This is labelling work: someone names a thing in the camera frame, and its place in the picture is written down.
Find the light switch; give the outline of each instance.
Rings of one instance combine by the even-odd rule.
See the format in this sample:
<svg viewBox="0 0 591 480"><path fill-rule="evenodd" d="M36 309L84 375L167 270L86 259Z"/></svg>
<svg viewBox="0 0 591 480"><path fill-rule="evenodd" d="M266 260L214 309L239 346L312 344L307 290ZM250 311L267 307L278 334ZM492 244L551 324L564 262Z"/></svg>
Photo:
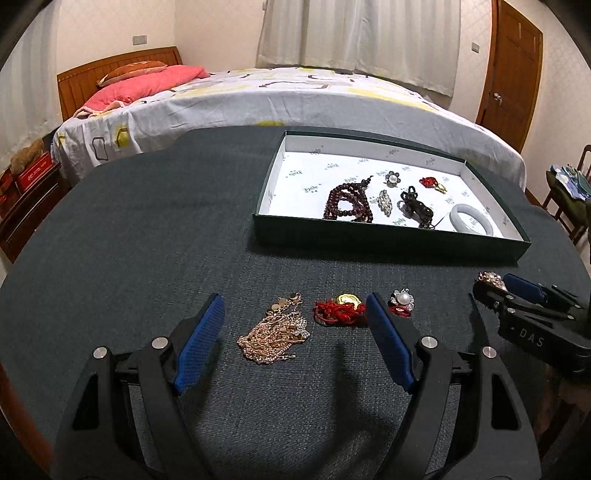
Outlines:
<svg viewBox="0 0 591 480"><path fill-rule="evenodd" d="M134 45L146 45L148 43L147 35L136 35L133 37Z"/></svg>

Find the wooden headboard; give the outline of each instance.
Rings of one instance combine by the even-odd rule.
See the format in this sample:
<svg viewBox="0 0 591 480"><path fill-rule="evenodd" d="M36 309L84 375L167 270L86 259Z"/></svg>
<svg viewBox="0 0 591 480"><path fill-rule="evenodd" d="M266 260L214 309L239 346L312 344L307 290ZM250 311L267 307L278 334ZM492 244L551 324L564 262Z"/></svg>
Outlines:
<svg viewBox="0 0 591 480"><path fill-rule="evenodd" d="M158 60L167 65L183 64L177 47L151 48L91 61L60 73L57 76L57 88L60 92L61 117L68 120L74 115L76 110L99 91L96 82L109 72L128 63L145 60Z"/></svg>

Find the door frame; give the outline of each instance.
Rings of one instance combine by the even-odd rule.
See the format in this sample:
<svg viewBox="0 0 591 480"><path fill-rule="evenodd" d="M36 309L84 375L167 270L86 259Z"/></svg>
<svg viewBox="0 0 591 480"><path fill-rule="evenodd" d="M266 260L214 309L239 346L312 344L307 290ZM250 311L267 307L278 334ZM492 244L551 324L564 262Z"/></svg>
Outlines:
<svg viewBox="0 0 591 480"><path fill-rule="evenodd" d="M525 17L515 7L512 7L511 5L509 5L505 0L491 0L491 3L492 3L491 49L489 50L488 67L486 68L486 80L484 82L484 89L482 90L482 98L480 99L480 108L478 109L478 115L476 117L476 123L478 125L482 125L482 119L484 117L484 110L485 110L486 105L488 103L489 95L491 94L492 81L493 81L494 74L495 74L496 40L497 40L498 29L499 29L499 4L501 2L504 3L506 6L515 10L525 22L529 22L530 24L534 25L532 21L530 21L527 17ZM517 151L519 153L521 153L521 150L523 150L525 140L527 139L527 134L530 131L531 120L534 117L535 105L538 101L538 91L540 90L540 79L542 77L542 62L543 62L543 57L544 57L544 34L541 30L540 30L540 46L539 46L538 57L539 57L539 62L538 62L538 73L537 73L537 77L535 80L534 101L532 102L530 114L528 115L527 127L525 129L525 132L524 132L523 138L521 139L521 142L519 142L519 148L517 148Z"/></svg>

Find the red box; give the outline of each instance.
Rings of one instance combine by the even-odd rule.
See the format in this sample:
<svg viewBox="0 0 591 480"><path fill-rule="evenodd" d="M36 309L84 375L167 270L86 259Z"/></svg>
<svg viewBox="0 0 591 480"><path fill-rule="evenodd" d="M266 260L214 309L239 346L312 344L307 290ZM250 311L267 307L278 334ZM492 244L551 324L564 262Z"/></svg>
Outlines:
<svg viewBox="0 0 591 480"><path fill-rule="evenodd" d="M12 172L7 168L0 177L0 194L4 195L12 183Z"/></svg>
<svg viewBox="0 0 591 480"><path fill-rule="evenodd" d="M21 192L26 192L35 181L51 168L53 162L49 152L45 152L39 159L17 177Z"/></svg>
<svg viewBox="0 0 591 480"><path fill-rule="evenodd" d="M21 194L18 191L17 184L11 183L6 190L6 193L4 195L0 195L0 218L6 217L10 209L20 197Z"/></svg>

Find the dark gray table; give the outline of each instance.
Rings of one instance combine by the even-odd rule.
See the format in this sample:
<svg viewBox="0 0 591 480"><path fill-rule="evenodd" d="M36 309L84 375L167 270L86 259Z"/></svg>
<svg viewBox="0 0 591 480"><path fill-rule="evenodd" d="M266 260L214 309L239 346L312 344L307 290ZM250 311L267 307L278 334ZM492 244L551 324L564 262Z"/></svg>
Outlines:
<svg viewBox="0 0 591 480"><path fill-rule="evenodd" d="M310 339L290 350L295 360L244 360L236 339L294 291L311 319L316 300L408 286L420 330L450 348L493 345L534 414L542 365L499 338L497 318L469 292L478 272L492 269L588 294L587 272L557 222L483 171L531 237L518 265L394 264L365 252L262 248L251 215L284 130L196 130L165 151L106 164L39 227L0 290L0 359L51 442L96 346L138 349L196 314L213 291L226 299L226 324L183 404L219 478L370 478L400 424L408 397L366 329L310 321ZM451 399L433 466L449 444L456 392Z"/></svg>

